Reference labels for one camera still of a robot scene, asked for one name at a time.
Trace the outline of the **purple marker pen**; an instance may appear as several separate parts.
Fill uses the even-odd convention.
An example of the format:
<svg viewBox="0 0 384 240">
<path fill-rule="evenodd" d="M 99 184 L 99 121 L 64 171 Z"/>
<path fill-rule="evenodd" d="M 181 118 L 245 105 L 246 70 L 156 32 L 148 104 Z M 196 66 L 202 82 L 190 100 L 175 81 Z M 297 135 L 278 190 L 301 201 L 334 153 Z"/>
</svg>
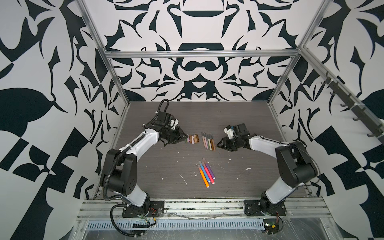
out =
<svg viewBox="0 0 384 240">
<path fill-rule="evenodd" d="M 209 173 L 211 174 L 211 177 L 213 178 L 213 180 L 215 180 L 216 177 L 215 177 L 215 175 L 214 175 L 214 173 L 213 173 L 213 171 L 212 171 L 212 169 L 211 169 L 209 163 L 207 162 L 207 160 L 206 160 L 205 158 L 203 158 L 203 162 L 205 163 L 205 165 L 206 165 L 206 167 L 207 167 Z"/>
</svg>

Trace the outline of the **red pink marker pen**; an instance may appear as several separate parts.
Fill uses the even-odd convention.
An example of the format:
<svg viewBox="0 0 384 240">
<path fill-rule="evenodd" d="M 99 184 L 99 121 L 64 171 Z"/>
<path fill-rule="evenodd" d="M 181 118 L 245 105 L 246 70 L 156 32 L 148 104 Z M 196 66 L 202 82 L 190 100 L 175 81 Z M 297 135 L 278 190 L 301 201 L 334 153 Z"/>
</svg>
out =
<svg viewBox="0 0 384 240">
<path fill-rule="evenodd" d="M 213 179 L 211 173 L 209 172 L 209 170 L 208 170 L 206 164 L 203 164 L 203 166 L 204 166 L 204 169 L 205 169 L 205 171 L 206 171 L 206 173 L 207 173 L 207 175 L 208 175 L 208 177 L 209 177 L 210 183 L 211 183 L 212 185 L 214 185 L 214 184 L 215 184 L 215 181 L 214 181 L 214 179 Z"/>
</svg>

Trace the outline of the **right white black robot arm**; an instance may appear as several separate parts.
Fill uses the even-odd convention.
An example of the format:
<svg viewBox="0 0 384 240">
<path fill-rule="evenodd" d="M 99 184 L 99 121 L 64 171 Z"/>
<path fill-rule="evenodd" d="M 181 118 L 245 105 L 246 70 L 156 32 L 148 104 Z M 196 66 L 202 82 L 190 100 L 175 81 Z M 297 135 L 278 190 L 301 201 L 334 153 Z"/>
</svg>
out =
<svg viewBox="0 0 384 240">
<path fill-rule="evenodd" d="M 262 135 L 252 136 L 245 124 L 227 126 L 224 132 L 227 136 L 219 141 L 218 148 L 229 152 L 245 148 L 264 153 L 277 160 L 279 178 L 262 193 L 258 201 L 245 201 L 247 216 L 283 215 L 284 200 L 297 188 L 305 186 L 319 175 L 315 161 L 301 142 L 284 143 Z"/>
</svg>

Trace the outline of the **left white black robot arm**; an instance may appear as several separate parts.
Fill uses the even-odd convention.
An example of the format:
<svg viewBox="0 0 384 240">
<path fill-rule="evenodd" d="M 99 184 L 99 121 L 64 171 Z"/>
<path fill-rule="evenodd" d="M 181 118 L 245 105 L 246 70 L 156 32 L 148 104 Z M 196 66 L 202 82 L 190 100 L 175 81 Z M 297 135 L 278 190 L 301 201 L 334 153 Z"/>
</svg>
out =
<svg viewBox="0 0 384 240">
<path fill-rule="evenodd" d="M 138 186 L 138 161 L 155 144 L 165 146 L 185 141 L 188 136 L 173 115 L 158 111 L 154 119 L 143 125 L 141 134 L 126 146 L 111 149 L 106 155 L 100 186 L 103 200 L 122 200 L 138 214 L 150 208 L 150 196 Z"/>
</svg>

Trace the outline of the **blue marker pen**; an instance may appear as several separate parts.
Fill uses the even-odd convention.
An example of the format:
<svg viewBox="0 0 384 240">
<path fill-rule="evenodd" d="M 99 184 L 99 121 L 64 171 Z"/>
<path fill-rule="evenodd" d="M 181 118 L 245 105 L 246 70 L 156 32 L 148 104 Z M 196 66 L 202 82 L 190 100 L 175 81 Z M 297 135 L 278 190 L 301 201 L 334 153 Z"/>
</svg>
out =
<svg viewBox="0 0 384 240">
<path fill-rule="evenodd" d="M 199 165 L 202 168 L 202 171 L 204 173 L 204 176 L 205 176 L 206 180 L 208 181 L 208 183 L 211 183 L 211 180 L 209 179 L 209 176 L 208 176 L 208 174 L 207 174 L 207 172 L 206 172 L 206 170 L 205 170 L 205 168 L 204 168 L 204 166 L 203 166 L 201 161 L 199 161 Z"/>
</svg>

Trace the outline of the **orange marker pen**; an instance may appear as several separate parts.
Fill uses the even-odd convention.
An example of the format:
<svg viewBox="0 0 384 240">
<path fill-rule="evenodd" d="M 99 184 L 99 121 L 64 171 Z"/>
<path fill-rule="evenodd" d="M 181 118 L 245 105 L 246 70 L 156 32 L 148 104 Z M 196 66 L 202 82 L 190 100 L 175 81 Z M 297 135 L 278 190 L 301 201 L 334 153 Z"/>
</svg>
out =
<svg viewBox="0 0 384 240">
<path fill-rule="evenodd" d="M 204 181 L 204 184 L 205 184 L 206 188 L 209 188 L 210 185 L 209 185 L 209 183 L 208 183 L 208 181 L 207 181 L 207 179 L 206 179 L 206 177 L 205 177 L 205 175 L 204 175 L 204 172 L 203 172 L 203 170 L 202 170 L 202 168 L 201 168 L 200 165 L 198 165 L 198 169 L 199 169 L 199 172 L 200 172 L 200 174 L 201 174 L 201 176 L 202 176 L 202 179 L 203 179 L 203 181 Z"/>
</svg>

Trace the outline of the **small green circuit board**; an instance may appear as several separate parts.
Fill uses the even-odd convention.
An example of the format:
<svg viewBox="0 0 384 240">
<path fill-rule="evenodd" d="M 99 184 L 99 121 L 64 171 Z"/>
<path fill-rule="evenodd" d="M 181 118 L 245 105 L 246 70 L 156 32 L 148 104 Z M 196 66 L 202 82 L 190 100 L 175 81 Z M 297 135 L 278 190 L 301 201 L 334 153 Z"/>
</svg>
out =
<svg viewBox="0 0 384 240">
<path fill-rule="evenodd" d="M 264 224 L 263 233 L 267 235 L 276 235 L 284 228 L 284 221 L 281 218 L 277 218 L 274 222 L 266 222 Z"/>
</svg>

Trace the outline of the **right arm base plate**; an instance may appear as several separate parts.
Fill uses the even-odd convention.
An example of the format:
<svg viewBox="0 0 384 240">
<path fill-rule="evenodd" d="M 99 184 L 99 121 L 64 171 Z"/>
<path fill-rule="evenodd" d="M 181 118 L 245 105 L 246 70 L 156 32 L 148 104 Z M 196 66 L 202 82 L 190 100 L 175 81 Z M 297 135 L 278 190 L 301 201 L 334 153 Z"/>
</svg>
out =
<svg viewBox="0 0 384 240">
<path fill-rule="evenodd" d="M 253 216 L 286 216 L 286 207 L 284 202 L 272 204 L 268 199 L 245 200 L 244 213 L 249 217 Z"/>
</svg>

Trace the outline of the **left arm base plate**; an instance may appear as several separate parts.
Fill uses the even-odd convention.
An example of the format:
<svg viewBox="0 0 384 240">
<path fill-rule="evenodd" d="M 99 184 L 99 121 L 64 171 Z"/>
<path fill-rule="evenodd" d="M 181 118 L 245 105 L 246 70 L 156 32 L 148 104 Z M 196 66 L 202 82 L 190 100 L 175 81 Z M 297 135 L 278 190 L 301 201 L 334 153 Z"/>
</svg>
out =
<svg viewBox="0 0 384 240">
<path fill-rule="evenodd" d="M 141 215 L 145 217 L 160 217 L 165 210 L 164 201 L 146 201 L 142 207 L 130 205 L 124 207 L 122 217 L 123 218 L 136 218 Z"/>
</svg>

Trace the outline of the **aluminium front rail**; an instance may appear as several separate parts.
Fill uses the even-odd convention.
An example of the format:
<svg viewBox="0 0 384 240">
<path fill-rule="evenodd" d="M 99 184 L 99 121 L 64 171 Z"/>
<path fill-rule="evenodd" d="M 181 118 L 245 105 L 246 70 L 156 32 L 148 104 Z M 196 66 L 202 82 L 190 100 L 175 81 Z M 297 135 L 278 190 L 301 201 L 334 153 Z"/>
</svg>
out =
<svg viewBox="0 0 384 240">
<path fill-rule="evenodd" d="M 229 218 L 245 217 L 245 199 L 168 199 L 161 217 L 165 218 Z M 77 220 L 104 220 L 110 217 L 110 209 L 120 201 L 85 200 Z M 287 198 L 286 216 L 291 218 L 329 218 L 330 210 L 322 198 Z"/>
</svg>

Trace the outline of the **black wall hook rack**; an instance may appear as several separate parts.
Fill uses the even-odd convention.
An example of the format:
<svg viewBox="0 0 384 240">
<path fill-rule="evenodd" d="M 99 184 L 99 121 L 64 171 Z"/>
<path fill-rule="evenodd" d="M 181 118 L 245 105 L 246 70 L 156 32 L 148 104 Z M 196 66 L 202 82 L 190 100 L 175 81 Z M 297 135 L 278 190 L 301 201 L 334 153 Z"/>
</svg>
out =
<svg viewBox="0 0 384 240">
<path fill-rule="evenodd" d="M 368 138 L 376 138 L 384 145 L 384 123 L 341 80 L 332 76 L 327 71 L 322 86 L 327 86 L 331 89 L 332 99 L 334 96 L 337 96 L 342 101 L 341 108 L 353 112 L 355 115 L 353 121 L 361 122 L 370 131 L 367 134 Z"/>
</svg>

